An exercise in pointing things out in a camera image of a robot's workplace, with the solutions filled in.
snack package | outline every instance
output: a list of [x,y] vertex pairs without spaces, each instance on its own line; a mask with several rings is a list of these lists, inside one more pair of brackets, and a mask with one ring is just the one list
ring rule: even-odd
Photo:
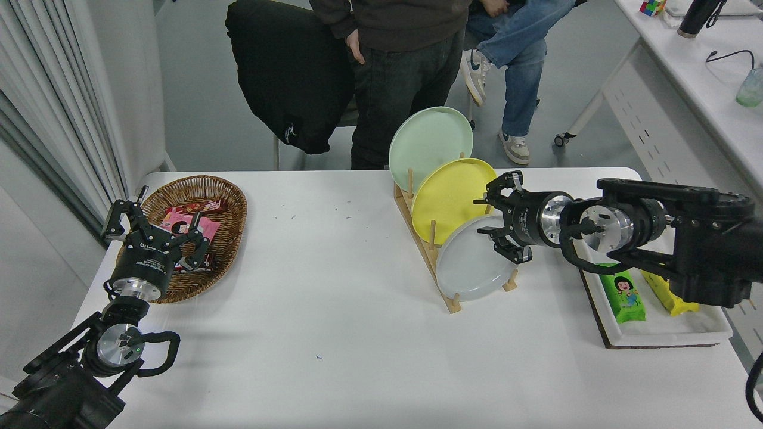
[[[159,227],[176,235],[185,234],[188,232],[188,227],[190,226],[191,221],[193,221],[192,214],[170,212],[167,213],[167,216],[164,217],[164,220],[162,220],[162,222],[159,224]],[[201,235],[209,239],[210,243],[212,242],[212,239],[214,238],[214,235],[217,233],[217,229],[219,228],[220,222],[212,221],[204,216],[202,216],[198,222],[199,232],[201,232]]]
[[225,211],[228,209],[228,201],[224,199],[218,199],[207,202],[194,202],[187,205],[178,205],[175,207],[167,208],[165,213],[180,213],[181,215],[193,215],[197,211],[201,213],[210,214],[217,213],[219,211]]
[[[614,264],[602,263],[599,265],[613,266]],[[646,320],[644,303],[641,302],[639,291],[636,290],[636,286],[633,285],[633,278],[627,271],[622,271],[613,276],[600,274],[599,278],[617,323]]]
[[676,294],[670,292],[670,283],[661,276],[647,273],[644,270],[641,270],[641,274],[644,275],[644,279],[646,279],[649,287],[655,291],[655,295],[657,295],[665,310],[668,310],[670,316],[678,316],[687,311],[700,310],[700,305],[696,302],[685,302]]

green snack package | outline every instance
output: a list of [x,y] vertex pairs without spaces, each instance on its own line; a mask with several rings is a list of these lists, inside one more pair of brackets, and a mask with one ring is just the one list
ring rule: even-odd
[[[613,266],[614,264],[600,263],[599,265]],[[627,271],[613,276],[600,274],[599,278],[604,286],[604,292],[607,293],[607,300],[610,302],[617,323],[646,320],[644,303],[641,302],[639,291],[636,290],[633,285],[633,278]]]

power cord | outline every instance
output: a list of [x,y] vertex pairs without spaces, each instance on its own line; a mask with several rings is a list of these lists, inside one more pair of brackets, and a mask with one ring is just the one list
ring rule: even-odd
[[729,53],[729,54],[724,55],[724,56],[719,56],[718,58],[710,59],[712,56],[718,54],[718,51],[714,50],[713,52],[710,53],[710,55],[707,56],[707,58],[705,59],[705,63],[712,63],[713,61],[722,60],[722,59],[727,58],[729,56],[736,55],[737,53],[743,53],[743,52],[746,52],[746,53],[750,54],[750,58],[752,59],[752,67],[750,67],[750,69],[754,69],[755,68],[755,55],[752,53],[751,50],[747,50],[747,49],[738,50],[736,52],[732,52],[732,53]]
[[763,353],[758,356],[755,364],[750,369],[750,375],[747,376],[747,383],[745,384],[745,398],[747,398],[747,405],[750,407],[750,411],[763,422],[763,413],[761,413],[758,404],[755,403],[755,385],[758,384],[758,377],[761,375],[761,369],[763,369]]

robotic arm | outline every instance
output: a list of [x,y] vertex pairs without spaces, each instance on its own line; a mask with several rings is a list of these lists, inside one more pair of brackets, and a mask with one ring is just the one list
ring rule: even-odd
[[[133,376],[157,376],[175,362],[180,345],[177,333],[143,334],[137,325],[148,312],[149,301],[165,295],[175,264],[198,267],[209,240],[197,229],[199,213],[188,233],[177,237],[149,224],[140,208],[146,191],[143,187],[135,202],[117,200],[101,232],[102,238],[113,240],[124,233],[121,216],[130,222],[122,254],[104,284],[109,304],[24,367],[29,376],[13,391],[19,403],[0,415],[0,429],[107,427],[124,409],[118,395]],[[181,245],[189,242],[195,251],[184,258]],[[165,362],[141,369],[146,343],[164,342],[169,342]],[[95,379],[117,374],[109,387]]]
[[[638,267],[666,279],[687,302],[731,308],[763,281],[763,221],[743,195],[712,188],[599,179],[600,198],[573,200],[564,192],[522,189],[520,171],[487,184],[484,199],[503,212],[504,226],[482,228],[495,250],[515,263],[532,259],[530,246],[561,248],[584,271],[614,274]],[[506,196],[501,192],[510,189]],[[675,229],[673,254],[639,249]],[[619,263],[602,267],[580,259],[572,239]]]

wicker basket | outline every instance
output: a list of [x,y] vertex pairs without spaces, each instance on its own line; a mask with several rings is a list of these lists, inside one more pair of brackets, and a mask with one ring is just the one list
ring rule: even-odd
[[[244,223],[246,222],[246,198],[233,183],[215,176],[190,176],[168,183],[151,194],[143,203],[143,212],[153,225],[161,223],[168,207],[225,199],[228,209],[218,213],[204,214],[212,221],[220,222],[209,251],[216,254],[215,268],[207,273],[173,274],[166,295],[153,302],[166,304],[196,296],[212,287],[225,276],[238,254]],[[193,251],[191,244],[183,248],[183,256]]]

